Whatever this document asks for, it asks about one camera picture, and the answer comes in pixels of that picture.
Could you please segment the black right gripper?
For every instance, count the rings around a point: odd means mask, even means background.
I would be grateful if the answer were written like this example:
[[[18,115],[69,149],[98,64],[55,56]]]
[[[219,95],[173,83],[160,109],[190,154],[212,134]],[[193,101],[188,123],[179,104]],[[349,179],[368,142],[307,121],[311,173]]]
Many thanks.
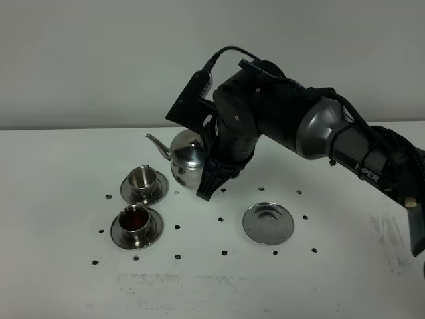
[[[196,195],[209,201],[213,193],[236,177],[252,159],[261,135],[256,119],[258,80],[239,71],[212,94],[218,112],[212,127],[213,142]]]

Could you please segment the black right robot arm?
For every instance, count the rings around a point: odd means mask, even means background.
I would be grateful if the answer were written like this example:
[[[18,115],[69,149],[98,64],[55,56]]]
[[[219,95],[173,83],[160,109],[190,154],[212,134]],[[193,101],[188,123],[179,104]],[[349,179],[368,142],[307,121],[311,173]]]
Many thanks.
[[[332,88],[305,88],[274,64],[240,61],[213,94],[216,120],[203,136],[208,156],[197,195],[209,200],[252,159],[267,136],[307,160],[328,158],[403,206],[413,255],[424,250],[424,151],[368,125]]]

